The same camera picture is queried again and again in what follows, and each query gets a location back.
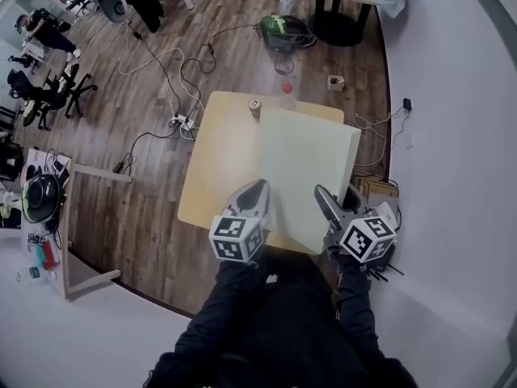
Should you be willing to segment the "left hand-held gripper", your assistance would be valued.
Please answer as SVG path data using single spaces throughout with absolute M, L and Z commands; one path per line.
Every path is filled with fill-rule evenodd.
M 212 220 L 209 242 L 219 260 L 248 264 L 266 242 L 271 187 L 265 179 L 248 183 Z

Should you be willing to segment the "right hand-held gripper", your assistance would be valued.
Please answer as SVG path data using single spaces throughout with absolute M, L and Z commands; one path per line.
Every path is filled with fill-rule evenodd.
M 384 257 L 395 244 L 397 216 L 387 196 L 374 196 L 374 206 L 370 209 L 364 195 L 350 183 L 342 209 L 322 185 L 317 184 L 313 194 L 327 221 L 342 220 L 340 229 L 329 229 L 324 238 L 324 248 L 330 255 L 344 251 L 361 264 L 366 264 Z M 342 217 L 343 210 L 352 218 Z

